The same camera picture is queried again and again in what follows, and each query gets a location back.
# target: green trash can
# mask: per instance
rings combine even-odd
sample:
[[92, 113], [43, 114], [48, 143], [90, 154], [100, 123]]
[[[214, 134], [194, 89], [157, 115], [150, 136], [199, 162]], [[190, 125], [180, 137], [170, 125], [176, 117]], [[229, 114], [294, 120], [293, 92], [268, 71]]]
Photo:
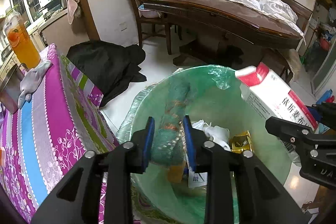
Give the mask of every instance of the green trash can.
[[[147, 87], [134, 99], [130, 111], [116, 137], [120, 143], [129, 141], [132, 133], [144, 129], [149, 116], [155, 119], [157, 133], [165, 113], [169, 90], [179, 81], [190, 86], [185, 115], [192, 122], [204, 120], [213, 126], [228, 128], [230, 137], [249, 130], [255, 154], [284, 184], [291, 159], [284, 145], [267, 133], [265, 120], [241, 98], [241, 82], [230, 68], [208, 65], [177, 70], [161, 82]], [[189, 192], [187, 185], [177, 187], [167, 179], [167, 168], [149, 164], [142, 175], [132, 174], [132, 181], [150, 203], [171, 219], [185, 224], [204, 223], [205, 194]], [[235, 222], [239, 223], [236, 193], [233, 191]]]

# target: chair seat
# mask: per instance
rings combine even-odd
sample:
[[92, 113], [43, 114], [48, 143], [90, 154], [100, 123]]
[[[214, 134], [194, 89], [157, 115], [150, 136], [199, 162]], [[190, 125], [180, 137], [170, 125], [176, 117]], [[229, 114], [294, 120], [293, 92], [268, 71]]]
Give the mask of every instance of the chair seat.
[[147, 17], [141, 16], [140, 17], [140, 22], [141, 23], [162, 24], [162, 25], [165, 24], [163, 18], [160, 18], [160, 17], [147, 18]]

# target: brown table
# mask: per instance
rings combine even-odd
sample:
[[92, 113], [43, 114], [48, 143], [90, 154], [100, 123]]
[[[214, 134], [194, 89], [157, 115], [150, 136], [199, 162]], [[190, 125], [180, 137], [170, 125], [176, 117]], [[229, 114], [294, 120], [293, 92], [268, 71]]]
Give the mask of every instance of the brown table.
[[[167, 22], [198, 33], [226, 39], [232, 33], [254, 45], [278, 49], [296, 48], [301, 40], [290, 26], [228, 0], [142, 0], [145, 9], [164, 13]], [[221, 45], [214, 52], [197, 40], [180, 47], [179, 65], [189, 56], [208, 64], [222, 64]]]

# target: metal rivet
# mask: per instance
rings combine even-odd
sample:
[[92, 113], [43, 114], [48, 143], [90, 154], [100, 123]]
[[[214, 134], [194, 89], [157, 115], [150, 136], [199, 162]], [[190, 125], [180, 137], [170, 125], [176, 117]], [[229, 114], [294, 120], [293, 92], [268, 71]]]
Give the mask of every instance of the metal rivet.
[[319, 153], [318, 153], [316, 150], [312, 150], [312, 151], [310, 151], [310, 155], [311, 155], [313, 158], [316, 158], [316, 157], [319, 155]]
[[125, 142], [123, 144], [123, 148], [126, 148], [126, 149], [131, 149], [133, 146], [134, 146], [134, 143], [132, 142]]
[[253, 153], [250, 150], [245, 150], [245, 151], [243, 151], [243, 156], [246, 157], [246, 158], [252, 158]]
[[215, 144], [212, 141], [206, 141], [204, 142], [204, 146], [207, 148], [212, 148], [215, 146]]
[[88, 159], [91, 159], [91, 158], [93, 158], [94, 156], [95, 156], [95, 152], [94, 151], [92, 151], [92, 150], [89, 150], [89, 151], [86, 151], [85, 152], [85, 154], [84, 154], [84, 156], [86, 157], [86, 158], [88, 158]]

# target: white tile floor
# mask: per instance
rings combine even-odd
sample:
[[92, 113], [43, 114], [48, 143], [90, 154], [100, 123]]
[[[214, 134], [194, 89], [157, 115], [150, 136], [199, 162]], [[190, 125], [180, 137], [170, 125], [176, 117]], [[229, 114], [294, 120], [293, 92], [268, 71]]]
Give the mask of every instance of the white tile floor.
[[[151, 37], [144, 41], [143, 49], [146, 52], [146, 59], [140, 64], [141, 73], [147, 77], [146, 82], [130, 83], [129, 88], [108, 102], [105, 107], [101, 108], [105, 119], [110, 128], [115, 132], [126, 117], [134, 97], [146, 86], [159, 82], [160, 80], [171, 75], [177, 67], [173, 65], [172, 60], [179, 54], [179, 46], [192, 41], [194, 38], [183, 33], [184, 40], [179, 41], [177, 35], [172, 29], [172, 52], [173, 55], [167, 54], [167, 48], [164, 38]], [[186, 60], [189, 66], [202, 65], [195, 60]], [[293, 91], [306, 105], [312, 105], [316, 102], [311, 93], [310, 83], [307, 81], [305, 71], [297, 82], [290, 83]], [[292, 164], [290, 174], [285, 182], [285, 188], [292, 195], [298, 205], [301, 207], [304, 203], [312, 202], [315, 198], [318, 185], [310, 182], [299, 175], [300, 168]]]

